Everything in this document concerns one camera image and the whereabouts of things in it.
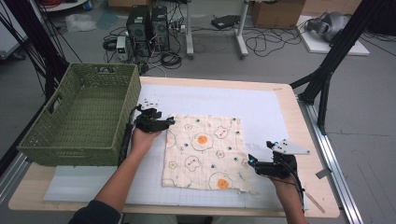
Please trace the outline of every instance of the black sleeve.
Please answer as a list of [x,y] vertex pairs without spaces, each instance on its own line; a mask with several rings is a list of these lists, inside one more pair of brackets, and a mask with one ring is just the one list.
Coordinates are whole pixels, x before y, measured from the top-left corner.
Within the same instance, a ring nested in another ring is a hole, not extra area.
[[113,207],[96,200],[79,209],[69,224],[117,224],[121,214]]

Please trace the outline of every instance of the basket handle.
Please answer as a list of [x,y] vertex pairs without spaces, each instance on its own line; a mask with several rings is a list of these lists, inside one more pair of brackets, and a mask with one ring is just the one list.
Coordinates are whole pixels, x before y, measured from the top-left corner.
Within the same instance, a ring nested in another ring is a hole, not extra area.
[[73,151],[57,151],[56,155],[59,158],[73,158],[73,159],[78,159],[78,158],[85,158],[85,153],[83,150],[73,150]]
[[55,93],[56,95],[54,95],[48,103],[48,111],[50,114],[55,113],[55,111],[58,109],[59,105],[61,105],[62,101],[63,101],[63,97],[62,95],[58,92]]
[[116,74],[117,66],[114,64],[95,64],[92,69],[96,74]]

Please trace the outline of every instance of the person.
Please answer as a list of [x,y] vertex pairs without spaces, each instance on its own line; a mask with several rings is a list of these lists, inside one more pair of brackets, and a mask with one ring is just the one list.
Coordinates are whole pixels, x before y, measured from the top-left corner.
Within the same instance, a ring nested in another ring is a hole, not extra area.
[[[101,190],[86,207],[79,209],[70,219],[69,224],[117,224],[139,164],[151,148],[152,141],[161,132],[144,133],[135,128],[132,135],[131,152],[117,171],[111,176]],[[301,209],[300,197],[291,176],[282,181],[271,178],[276,188],[276,195],[282,204],[289,224],[307,223]],[[169,217],[176,222],[176,217]]]

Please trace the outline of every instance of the cloth with egg print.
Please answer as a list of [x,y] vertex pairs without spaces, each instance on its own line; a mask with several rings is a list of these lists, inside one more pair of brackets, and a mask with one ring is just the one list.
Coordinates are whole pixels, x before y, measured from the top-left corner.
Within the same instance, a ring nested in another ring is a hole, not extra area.
[[170,115],[163,186],[253,191],[241,120]]

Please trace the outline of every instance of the stand leg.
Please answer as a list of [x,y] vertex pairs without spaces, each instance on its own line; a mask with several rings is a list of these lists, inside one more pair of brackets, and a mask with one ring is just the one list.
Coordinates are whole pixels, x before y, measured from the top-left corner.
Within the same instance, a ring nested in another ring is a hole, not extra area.
[[192,59],[194,57],[194,46],[192,44],[192,33],[191,33],[191,0],[187,1],[187,26],[186,26],[186,48],[187,56]]
[[311,75],[290,84],[295,89],[305,83],[309,83],[304,92],[299,94],[300,100],[309,105],[314,103],[315,98],[321,92],[318,126],[322,134],[326,134],[324,126],[329,87],[335,69],[347,56],[347,53],[359,39],[374,15],[389,2],[390,0],[362,0],[345,29],[334,42],[319,69]]
[[235,30],[236,41],[238,42],[239,48],[241,49],[241,59],[248,56],[248,49],[245,44],[242,32],[244,31],[245,19],[248,13],[248,0],[244,0],[241,12],[241,21],[239,22],[239,28]]

